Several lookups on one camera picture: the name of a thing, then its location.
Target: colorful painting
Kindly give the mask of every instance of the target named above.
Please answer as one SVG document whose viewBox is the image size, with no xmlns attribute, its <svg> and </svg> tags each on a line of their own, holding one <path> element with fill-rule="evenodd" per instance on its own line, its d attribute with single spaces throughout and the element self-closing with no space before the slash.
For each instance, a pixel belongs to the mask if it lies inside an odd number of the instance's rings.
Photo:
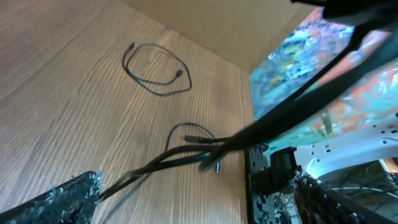
<svg viewBox="0 0 398 224">
<path fill-rule="evenodd" d="M 327 22 L 314 10 L 251 74 L 254 117 L 259 119 L 340 53 L 353 27 Z M 356 66 L 389 34 L 374 31 L 312 88 Z M 379 68 L 354 88 L 270 144 L 271 150 L 313 144 L 368 126 L 398 111 L 398 61 Z"/>
</svg>

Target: floor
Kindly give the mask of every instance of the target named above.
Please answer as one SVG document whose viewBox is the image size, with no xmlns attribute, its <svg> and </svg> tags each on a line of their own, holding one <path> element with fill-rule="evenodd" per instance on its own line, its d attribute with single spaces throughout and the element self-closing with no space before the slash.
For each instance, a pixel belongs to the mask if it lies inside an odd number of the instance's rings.
<svg viewBox="0 0 398 224">
<path fill-rule="evenodd" d="M 169 97 L 145 91 L 121 66 L 131 42 L 175 52 L 193 88 Z M 178 69 L 156 49 L 140 54 L 131 68 L 144 78 L 170 80 Z M 120 1 L 1 1 L 0 71 L 0 211 L 87 170 L 104 170 L 109 186 L 160 154 L 177 123 L 225 137 L 253 121 L 247 72 Z M 180 78 L 169 88 L 187 85 Z M 184 134 L 202 132 L 180 128 L 170 146 L 184 144 Z M 105 201 L 93 223 L 131 187 Z M 218 175 L 198 164 L 156 172 L 110 223 L 246 220 L 243 155 L 235 153 Z"/>
</svg>

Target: wooden table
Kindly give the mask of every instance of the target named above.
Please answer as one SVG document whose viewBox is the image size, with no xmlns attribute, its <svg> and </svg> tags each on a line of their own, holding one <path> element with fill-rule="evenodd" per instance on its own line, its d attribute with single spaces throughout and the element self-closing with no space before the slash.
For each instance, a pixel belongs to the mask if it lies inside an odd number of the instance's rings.
<svg viewBox="0 0 398 224">
<path fill-rule="evenodd" d="M 193 88 L 150 94 L 127 76 L 121 57 L 131 42 L 152 42 L 188 65 Z M 180 67 L 148 48 L 131 63 L 151 80 Z M 0 1 L 0 211 L 87 170 L 109 186 L 164 150 L 177 123 L 225 137 L 253 120 L 249 74 L 127 5 L 112 0 Z M 186 87 L 186 78 L 160 90 Z M 184 144 L 180 128 L 171 147 Z M 221 172 L 198 164 L 156 172 L 110 223 L 246 223 L 243 155 Z M 97 209 L 101 223 L 132 186 Z"/>
</svg>

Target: white wire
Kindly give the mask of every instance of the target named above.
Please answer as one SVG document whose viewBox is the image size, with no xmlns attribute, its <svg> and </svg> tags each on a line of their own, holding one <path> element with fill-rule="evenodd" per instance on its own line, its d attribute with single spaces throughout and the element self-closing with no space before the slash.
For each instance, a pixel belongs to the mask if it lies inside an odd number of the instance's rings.
<svg viewBox="0 0 398 224">
<path fill-rule="evenodd" d="M 359 190 L 359 189 L 363 189 L 363 190 L 373 190 L 373 191 L 377 191 L 377 192 L 384 192 L 383 190 L 380 189 L 375 189 L 375 188 L 370 188 L 370 187 L 343 187 L 342 190 Z M 390 192 L 386 192 L 388 195 L 394 197 L 394 198 L 398 198 L 397 195 L 394 195 Z"/>
</svg>

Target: cardboard box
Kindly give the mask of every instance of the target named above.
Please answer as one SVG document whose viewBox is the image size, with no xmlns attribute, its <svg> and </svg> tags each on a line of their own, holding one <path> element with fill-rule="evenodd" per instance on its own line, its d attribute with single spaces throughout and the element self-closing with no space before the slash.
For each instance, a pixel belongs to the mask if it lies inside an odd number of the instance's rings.
<svg viewBox="0 0 398 224">
<path fill-rule="evenodd" d="M 311 13 L 289 0 L 124 0 L 251 72 Z"/>
</svg>

